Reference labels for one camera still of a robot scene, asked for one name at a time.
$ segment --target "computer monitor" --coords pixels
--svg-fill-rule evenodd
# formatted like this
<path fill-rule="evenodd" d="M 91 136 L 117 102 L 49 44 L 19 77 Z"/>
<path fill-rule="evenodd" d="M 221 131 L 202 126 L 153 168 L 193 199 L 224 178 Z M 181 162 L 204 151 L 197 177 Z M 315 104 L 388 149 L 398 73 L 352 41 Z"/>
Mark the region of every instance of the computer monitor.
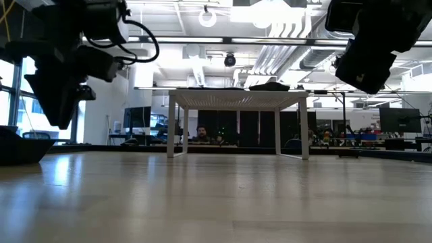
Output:
<path fill-rule="evenodd" d="M 379 108 L 382 132 L 422 132 L 418 109 Z"/>
<path fill-rule="evenodd" d="M 124 128 L 149 128 L 151 107 L 132 107 L 124 110 Z"/>

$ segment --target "table top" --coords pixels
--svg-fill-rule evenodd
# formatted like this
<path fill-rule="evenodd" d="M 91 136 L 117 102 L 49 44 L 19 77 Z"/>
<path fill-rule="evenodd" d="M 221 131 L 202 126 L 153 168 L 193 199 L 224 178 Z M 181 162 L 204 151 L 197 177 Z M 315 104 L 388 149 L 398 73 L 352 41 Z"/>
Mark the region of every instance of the table top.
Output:
<path fill-rule="evenodd" d="M 309 94 L 303 90 L 246 91 L 246 90 L 170 90 L 180 107 L 219 111 L 275 111 L 296 104 Z"/>

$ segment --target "black object on table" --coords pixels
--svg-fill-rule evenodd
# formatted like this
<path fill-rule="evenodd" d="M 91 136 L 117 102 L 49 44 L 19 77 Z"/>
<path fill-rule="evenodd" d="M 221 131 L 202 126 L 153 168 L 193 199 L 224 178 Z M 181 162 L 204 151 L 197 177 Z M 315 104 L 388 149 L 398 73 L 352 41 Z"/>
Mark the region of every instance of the black object on table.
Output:
<path fill-rule="evenodd" d="M 55 140 L 23 139 L 7 128 L 0 128 L 0 165 L 38 163 Z"/>

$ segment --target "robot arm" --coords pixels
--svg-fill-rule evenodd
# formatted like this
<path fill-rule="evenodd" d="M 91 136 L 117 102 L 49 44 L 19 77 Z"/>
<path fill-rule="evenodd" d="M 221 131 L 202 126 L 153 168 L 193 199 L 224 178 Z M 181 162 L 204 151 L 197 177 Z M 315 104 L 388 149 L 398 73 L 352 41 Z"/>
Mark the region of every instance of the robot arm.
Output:
<path fill-rule="evenodd" d="M 67 129 L 77 104 L 96 99 L 91 87 L 83 85 L 88 76 L 112 82 L 119 65 L 153 61 L 159 55 L 159 46 L 145 26 L 126 19 L 130 15 L 126 0 L 56 0 L 55 3 L 32 10 L 44 27 L 39 39 L 11 41 L 5 49 L 15 63 L 21 63 L 27 56 L 35 60 L 36 73 L 24 77 L 49 123 Z M 128 41 L 128 24 L 139 26 L 152 38 L 156 47 L 154 57 L 138 59 L 122 46 Z M 82 45 L 83 36 L 98 49 Z M 100 46 L 92 41 L 102 39 L 112 43 Z M 135 58 L 113 57 L 101 50 L 115 46 Z"/>
<path fill-rule="evenodd" d="M 396 55 L 409 51 L 432 18 L 430 0 L 332 0 L 325 27 L 352 33 L 336 76 L 376 94 L 389 78 Z"/>

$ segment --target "camera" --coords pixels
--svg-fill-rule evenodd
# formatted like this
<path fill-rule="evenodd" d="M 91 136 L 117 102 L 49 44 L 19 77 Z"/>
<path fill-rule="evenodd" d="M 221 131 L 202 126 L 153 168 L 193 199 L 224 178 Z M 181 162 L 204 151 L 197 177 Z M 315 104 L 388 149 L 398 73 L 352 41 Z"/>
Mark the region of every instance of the camera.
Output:
<path fill-rule="evenodd" d="M 224 61 L 225 67 L 233 67 L 236 64 L 236 58 L 233 53 L 228 53 Z"/>

